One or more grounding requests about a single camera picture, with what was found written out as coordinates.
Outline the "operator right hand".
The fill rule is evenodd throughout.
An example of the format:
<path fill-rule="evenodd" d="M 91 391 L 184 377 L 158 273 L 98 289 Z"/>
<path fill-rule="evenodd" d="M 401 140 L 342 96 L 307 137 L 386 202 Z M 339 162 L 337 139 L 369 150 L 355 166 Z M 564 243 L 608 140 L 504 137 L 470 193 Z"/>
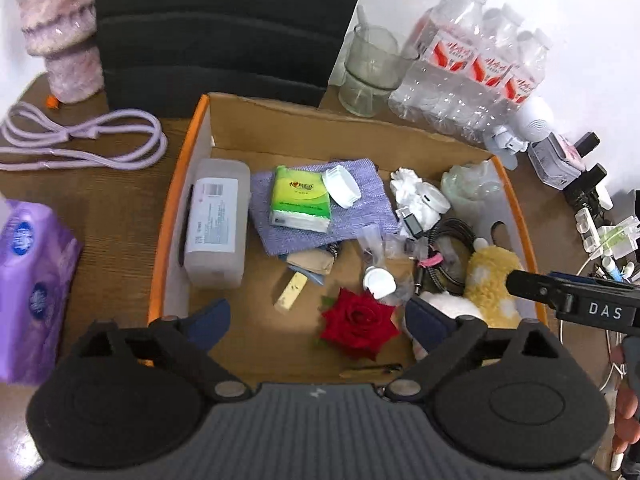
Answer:
<path fill-rule="evenodd" d="M 627 374 L 616 393 L 611 469 L 622 479 L 638 479 L 639 338 L 627 336 L 613 351 L 612 361 L 625 364 Z"/>

